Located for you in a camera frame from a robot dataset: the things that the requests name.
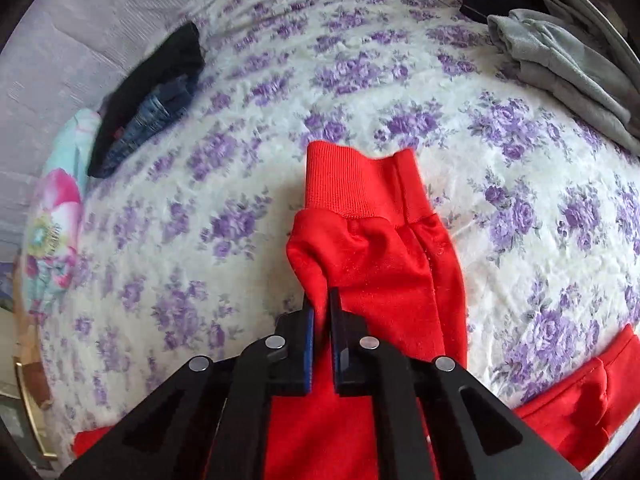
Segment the red striped track pants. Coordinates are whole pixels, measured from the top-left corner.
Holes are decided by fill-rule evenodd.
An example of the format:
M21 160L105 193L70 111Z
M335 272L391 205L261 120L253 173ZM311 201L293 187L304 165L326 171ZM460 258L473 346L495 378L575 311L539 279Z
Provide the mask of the red striped track pants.
M203 235L217 257L180 249L115 283L107 309L125 315L127 334L142 342L138 324L148 318L177 355L163 365L157 351L145 353L145 398L194 356L239 356L308 301L311 390L272 397L257 479L382 479L371 398L335 390L330 291L372 336L409 358L450 356L464 368L468 359L460 264L413 152L370 158L312 142L305 205L288 242L266 245L231 276L232 245L257 228L251 216L215 221ZM639 339L625 326L574 372L510 410L582 474L638 404Z

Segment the purple floral bed sheet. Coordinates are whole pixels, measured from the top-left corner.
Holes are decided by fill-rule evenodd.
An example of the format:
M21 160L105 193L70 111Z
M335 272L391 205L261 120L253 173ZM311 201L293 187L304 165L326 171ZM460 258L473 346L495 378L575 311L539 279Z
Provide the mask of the purple floral bed sheet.
M43 311L47 427L118 422L190 356L221 360L303 292L285 257L306 151L413 150L454 242L469 368L511 406L639 323L639 163L527 87L460 0L195 0L189 113L97 183Z

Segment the folded floral colourful blanket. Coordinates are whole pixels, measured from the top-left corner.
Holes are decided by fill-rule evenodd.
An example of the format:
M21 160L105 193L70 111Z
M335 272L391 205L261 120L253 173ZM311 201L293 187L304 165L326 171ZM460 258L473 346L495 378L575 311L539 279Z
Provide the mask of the folded floral colourful blanket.
M100 115L73 114L54 139L29 206L22 247L22 298L27 312L44 318L70 287L89 184L87 174Z

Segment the folded blue jeans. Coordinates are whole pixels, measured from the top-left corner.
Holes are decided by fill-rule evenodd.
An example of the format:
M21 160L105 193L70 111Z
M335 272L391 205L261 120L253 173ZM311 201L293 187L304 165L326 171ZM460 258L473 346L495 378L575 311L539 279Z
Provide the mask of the folded blue jeans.
M88 175L111 177L138 148L184 115L198 86L198 76L182 75L158 84L139 104L134 116L107 137L105 148L94 144Z

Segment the folded black pants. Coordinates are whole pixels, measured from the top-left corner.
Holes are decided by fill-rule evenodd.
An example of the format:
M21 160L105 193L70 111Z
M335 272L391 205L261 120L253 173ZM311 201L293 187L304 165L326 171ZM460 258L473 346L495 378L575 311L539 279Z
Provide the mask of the folded black pants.
M134 116L142 100L158 85L182 75L198 76L204 68L200 32L192 22L175 29L112 92L102 108L96 140L105 148L107 137Z

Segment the grey folded garment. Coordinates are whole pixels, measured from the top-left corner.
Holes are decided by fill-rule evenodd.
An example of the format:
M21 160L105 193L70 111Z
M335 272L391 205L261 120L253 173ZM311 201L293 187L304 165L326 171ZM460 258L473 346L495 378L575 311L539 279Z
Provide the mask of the grey folded garment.
M548 11L489 15L492 42L542 89L607 138L639 154L639 58L590 0L542 0Z

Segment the lavender textured headboard cover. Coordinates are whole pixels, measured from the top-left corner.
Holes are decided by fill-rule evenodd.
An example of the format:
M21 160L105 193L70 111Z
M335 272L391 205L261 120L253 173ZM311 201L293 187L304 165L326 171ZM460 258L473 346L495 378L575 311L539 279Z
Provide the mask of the lavender textured headboard cover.
M64 122L93 106L189 0L35 0L1 51L1 239L22 238Z

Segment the black garment at bed edge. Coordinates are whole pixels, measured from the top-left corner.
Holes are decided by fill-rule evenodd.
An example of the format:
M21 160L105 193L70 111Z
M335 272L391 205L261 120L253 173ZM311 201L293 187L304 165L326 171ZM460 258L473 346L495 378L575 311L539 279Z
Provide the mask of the black garment at bed edge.
M520 0L462 0L460 12L473 22L486 24L491 15L507 16Z

